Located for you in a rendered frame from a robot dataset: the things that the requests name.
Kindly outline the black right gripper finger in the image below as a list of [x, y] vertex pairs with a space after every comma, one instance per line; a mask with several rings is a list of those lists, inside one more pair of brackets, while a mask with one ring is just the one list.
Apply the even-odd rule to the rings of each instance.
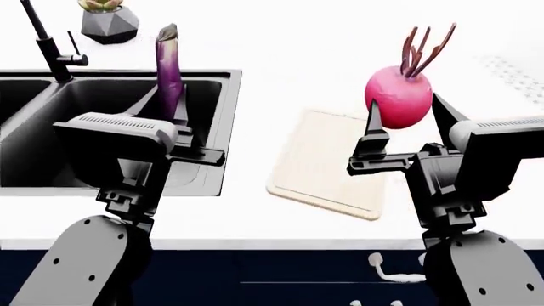
[[359, 139], [355, 155], [358, 157], [385, 155], [388, 141], [389, 134], [383, 129], [379, 105], [373, 99], [366, 121], [365, 135]]
[[450, 150], [465, 150], [471, 135], [471, 121], [436, 93], [432, 108], [443, 145]]

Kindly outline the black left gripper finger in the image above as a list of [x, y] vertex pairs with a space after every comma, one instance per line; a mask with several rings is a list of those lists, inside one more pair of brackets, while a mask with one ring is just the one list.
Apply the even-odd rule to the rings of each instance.
[[172, 123], [178, 131], [176, 145], [196, 150], [203, 146], [196, 130], [190, 126], [190, 115], [188, 109], [188, 86], [185, 83], [182, 93], [179, 96], [176, 111]]
[[130, 106], [128, 109], [126, 109], [122, 113], [122, 115], [123, 116], [137, 116], [146, 107], [146, 105], [153, 99], [153, 97], [156, 95], [157, 91], [158, 91], [158, 86], [155, 85], [136, 104], [134, 104], [134, 105]]

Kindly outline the purple eggplant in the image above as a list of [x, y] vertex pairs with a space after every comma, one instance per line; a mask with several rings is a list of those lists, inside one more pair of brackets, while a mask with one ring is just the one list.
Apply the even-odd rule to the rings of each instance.
[[184, 85], [179, 69], [179, 32], [174, 23], [163, 27], [156, 38], [157, 88], [160, 100], [160, 117], [174, 118]]

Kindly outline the pink radish with red stems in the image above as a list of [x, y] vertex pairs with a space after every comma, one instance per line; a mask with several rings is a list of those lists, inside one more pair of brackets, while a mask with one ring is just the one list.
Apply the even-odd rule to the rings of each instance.
[[408, 128], [427, 115], [433, 102], [433, 89], [422, 72], [445, 48], [455, 29], [456, 23], [453, 23], [440, 45], [435, 46], [428, 58], [424, 59], [423, 50], [431, 29], [428, 28], [420, 44], [414, 46], [418, 30], [414, 27], [403, 42], [399, 65], [373, 73], [365, 86], [365, 103], [366, 106], [377, 103], [385, 128]]

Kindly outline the cream cutting board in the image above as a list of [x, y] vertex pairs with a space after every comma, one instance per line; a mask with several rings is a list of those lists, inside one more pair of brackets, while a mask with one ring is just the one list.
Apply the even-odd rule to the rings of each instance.
[[386, 175], [351, 176], [347, 166], [366, 119], [306, 110], [286, 142], [266, 190], [298, 201], [375, 221], [382, 216]]

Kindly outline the black double basin sink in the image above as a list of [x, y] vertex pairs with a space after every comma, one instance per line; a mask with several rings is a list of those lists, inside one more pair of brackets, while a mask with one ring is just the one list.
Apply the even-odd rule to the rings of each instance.
[[[75, 178], [53, 124], [90, 111], [116, 114], [156, 85], [154, 71], [75, 71], [57, 83], [47, 71], [0, 71], [0, 196], [89, 196]], [[240, 71], [182, 71], [190, 126], [203, 146], [228, 155]], [[221, 167], [175, 162], [165, 196], [218, 196]]]

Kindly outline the grey faceted plant pot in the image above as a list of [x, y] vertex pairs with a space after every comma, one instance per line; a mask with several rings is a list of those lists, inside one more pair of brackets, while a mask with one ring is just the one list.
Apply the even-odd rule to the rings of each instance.
[[102, 45], [126, 43], [138, 34], [139, 18], [128, 7], [82, 15], [81, 33]]

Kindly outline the black kitchen faucet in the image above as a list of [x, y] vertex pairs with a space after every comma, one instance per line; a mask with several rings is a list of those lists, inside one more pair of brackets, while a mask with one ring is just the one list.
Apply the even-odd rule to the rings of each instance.
[[75, 43], [71, 32], [68, 31], [68, 36], [71, 40], [73, 48], [76, 51], [75, 55], [61, 55], [60, 51], [54, 41], [54, 39], [46, 32], [43, 27], [43, 23], [39, 19], [34, 7], [30, 0], [20, 0], [22, 7], [24, 8], [27, 17], [29, 18], [36, 34], [37, 45], [40, 48], [43, 58], [46, 60], [51, 73], [57, 83], [67, 83], [72, 80], [73, 76], [68, 70], [69, 65], [75, 66], [87, 66], [88, 57], [85, 54], [81, 54]]

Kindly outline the green pink succulent plant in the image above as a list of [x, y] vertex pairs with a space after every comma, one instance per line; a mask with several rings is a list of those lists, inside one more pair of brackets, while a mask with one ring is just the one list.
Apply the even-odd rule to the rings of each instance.
[[123, 0], [77, 0], [77, 3], [91, 13], [116, 12], [123, 8]]

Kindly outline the navy cabinet front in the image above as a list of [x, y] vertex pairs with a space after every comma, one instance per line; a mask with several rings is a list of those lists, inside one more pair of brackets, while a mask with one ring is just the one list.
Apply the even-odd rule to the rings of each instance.
[[381, 280], [367, 251], [157, 251], [134, 306], [435, 306], [422, 283]]

